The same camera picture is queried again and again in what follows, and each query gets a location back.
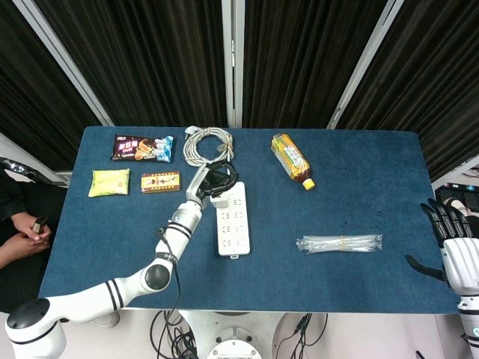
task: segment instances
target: blue tablecloth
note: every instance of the blue tablecloth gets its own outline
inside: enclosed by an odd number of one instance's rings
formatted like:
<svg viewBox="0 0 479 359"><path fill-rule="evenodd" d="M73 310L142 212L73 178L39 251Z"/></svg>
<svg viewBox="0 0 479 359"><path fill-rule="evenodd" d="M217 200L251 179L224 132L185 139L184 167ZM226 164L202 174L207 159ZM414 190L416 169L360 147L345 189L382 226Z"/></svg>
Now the blue tablecloth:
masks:
<svg viewBox="0 0 479 359"><path fill-rule="evenodd" d="M291 129L313 169L306 191L270 149L274 129L230 129L233 163L245 183L251 253L217 253L216 213L209 205L178 265L179 308L377 313L454 313L457 297L443 282L413 271L405 254L440 268L436 240L419 203L433 196L417 135L411 132ZM113 162L115 134L174 136L174 158ZM126 277L154 257L155 230L185 200L197 168L186 164L184 129L89 127L85 130L40 295L63 295ZM212 158L219 141L205 138ZM130 168L129 194L89 198L92 170ZM142 194L145 173L179 171L182 191ZM382 233L373 253L307 255L303 235ZM172 307L175 280L131 307Z"/></svg>

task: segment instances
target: snack package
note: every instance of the snack package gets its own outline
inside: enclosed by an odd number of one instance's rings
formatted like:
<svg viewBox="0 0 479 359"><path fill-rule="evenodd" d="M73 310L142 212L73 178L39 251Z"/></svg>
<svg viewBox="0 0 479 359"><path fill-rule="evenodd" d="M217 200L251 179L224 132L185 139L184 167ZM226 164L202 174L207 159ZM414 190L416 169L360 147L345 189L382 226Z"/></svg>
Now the snack package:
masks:
<svg viewBox="0 0 479 359"><path fill-rule="evenodd" d="M157 193L180 190L180 172L162 172L160 174L142 174L141 191Z"/></svg>
<svg viewBox="0 0 479 359"><path fill-rule="evenodd" d="M173 136L146 138L115 135L113 161L171 161Z"/></svg>
<svg viewBox="0 0 479 359"><path fill-rule="evenodd" d="M93 171L89 197L128 194L129 168L114 171Z"/></svg>

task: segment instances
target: metal base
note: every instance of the metal base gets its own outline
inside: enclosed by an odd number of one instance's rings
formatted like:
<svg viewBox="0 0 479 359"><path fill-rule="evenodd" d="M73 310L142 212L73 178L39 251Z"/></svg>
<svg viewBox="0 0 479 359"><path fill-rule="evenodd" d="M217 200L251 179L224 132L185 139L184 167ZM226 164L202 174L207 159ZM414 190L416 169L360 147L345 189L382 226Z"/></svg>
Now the metal base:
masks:
<svg viewBox="0 0 479 359"><path fill-rule="evenodd" d="M276 327L284 315L281 312L244 312L233 315L228 312L214 313L197 310L179 310L179 312L195 335L199 359L228 358L224 356L223 349L227 346L231 347L233 342L243 351L248 349L243 354L249 353L251 359L272 358L272 340Z"/></svg>

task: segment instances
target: black robot finger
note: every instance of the black robot finger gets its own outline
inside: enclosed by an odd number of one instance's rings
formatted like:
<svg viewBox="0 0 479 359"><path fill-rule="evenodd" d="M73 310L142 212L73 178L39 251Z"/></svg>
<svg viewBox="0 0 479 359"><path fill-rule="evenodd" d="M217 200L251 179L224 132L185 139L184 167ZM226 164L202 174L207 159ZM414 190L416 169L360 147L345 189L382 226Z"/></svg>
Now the black robot finger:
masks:
<svg viewBox="0 0 479 359"><path fill-rule="evenodd" d="M420 264L413 256L410 256L409 254L406 255L406 260L409 265L419 273L428 275L429 277L433 277L438 280L446 281L446 274L443 271L435 268L426 267Z"/></svg>
<svg viewBox="0 0 479 359"><path fill-rule="evenodd" d="M466 237L472 238L474 234L472 234L471 226L469 225L469 221L467 218L462 214L457 208L454 208L454 212L456 213L461 226L463 227L464 233Z"/></svg>
<svg viewBox="0 0 479 359"><path fill-rule="evenodd" d="M448 234L446 232L446 229L444 228L441 218L436 212L434 212L431 207L429 207L425 203L421 203L421 209L424 211L424 213L427 214L427 217L429 217L431 225L433 226L433 231L434 235L436 236L437 243L440 248L443 248L443 242L448 239Z"/></svg>
<svg viewBox="0 0 479 359"><path fill-rule="evenodd" d="M449 214L446 211L445 206L440 202L436 202L432 198L427 200L427 202L436 211L438 216L441 218L442 224L444 225L444 228L446 229L446 232L448 233L448 237L449 238L457 237L456 230L453 227L453 224L451 222L451 219L449 218Z"/></svg>
<svg viewBox="0 0 479 359"><path fill-rule="evenodd" d="M451 217L452 224L454 225L454 229L456 230L456 237L464 237L464 229L457 217L456 210L451 206L446 206L448 211L449 217Z"/></svg>

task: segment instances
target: white cable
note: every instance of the white cable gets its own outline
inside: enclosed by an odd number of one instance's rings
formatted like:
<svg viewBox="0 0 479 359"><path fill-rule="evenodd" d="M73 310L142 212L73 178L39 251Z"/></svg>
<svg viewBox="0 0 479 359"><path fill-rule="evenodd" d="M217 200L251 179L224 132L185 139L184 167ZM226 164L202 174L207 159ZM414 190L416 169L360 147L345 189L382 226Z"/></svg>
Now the white cable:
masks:
<svg viewBox="0 0 479 359"><path fill-rule="evenodd" d="M196 126L190 126L186 129L185 133L186 143L183 147L183 155L185 156L186 162L191 166L200 167L204 163L212 163L222 159L230 160L234 157L233 136L223 129L218 127L200 129ZM218 146L218 151L221 152L221 154L215 159L205 159L198 153L198 142L207 136L216 136L223 142Z"/></svg>

